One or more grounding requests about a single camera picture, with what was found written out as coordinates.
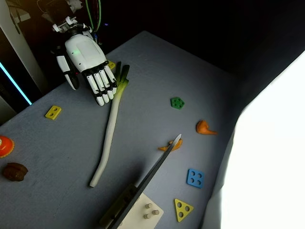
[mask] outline green cable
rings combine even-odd
[[[87,8],[87,12],[88,12],[88,16],[89,16],[89,20],[90,20],[90,24],[91,24],[91,29],[93,30],[93,22],[92,22],[92,18],[91,18],[91,15],[90,15],[88,0],[86,0],[86,8]]]
[[[99,30],[100,25],[101,25],[101,20],[102,20],[102,7],[101,7],[101,0],[99,0],[99,22],[97,23],[97,28],[96,28],[95,32],[97,32],[97,30]]]

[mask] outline brown chestnut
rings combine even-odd
[[[28,169],[19,163],[8,163],[2,174],[11,181],[22,181],[27,174]]]

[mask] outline gray table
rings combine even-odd
[[[0,127],[15,149],[0,159],[24,164],[22,182],[0,176],[1,229],[98,228],[98,220],[129,183],[138,185],[161,156],[157,147],[182,133],[183,146],[171,153],[144,193],[164,215],[157,229],[197,228],[211,194],[227,137],[223,131],[231,76],[168,42],[142,32],[107,57],[129,64],[130,83],[121,100],[108,165],[95,188],[90,179],[101,157],[110,104],[99,107],[83,80],[79,90],[67,83],[54,89]],[[185,101],[182,110],[170,98]],[[44,115],[52,105],[57,120]],[[206,119],[218,136],[199,135]],[[205,173],[204,188],[186,184],[189,168]],[[173,199],[194,206],[178,223]]]

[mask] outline white robotic hand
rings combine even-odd
[[[97,103],[103,106],[113,99],[116,93],[117,83],[111,72],[101,48],[91,38],[82,32],[90,30],[84,24],[77,24],[77,21],[69,17],[61,31],[70,31],[71,37],[65,42],[66,54],[57,54],[57,62],[65,75],[72,89],[79,87],[76,75],[73,73],[73,64],[80,73],[87,79]]]

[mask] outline blue light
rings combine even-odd
[[[8,71],[4,68],[4,66],[2,65],[2,63],[0,62],[0,68],[4,71],[4,73],[6,74],[6,76],[10,79],[10,81],[13,83],[13,85],[17,88],[17,90],[20,92],[20,94],[23,96],[23,98],[29,103],[29,105],[32,105],[32,103],[30,102],[30,100],[27,98],[27,96],[23,93],[23,91],[19,88],[18,84],[16,84],[16,82],[14,81],[14,79],[10,76],[10,74],[8,73]]]

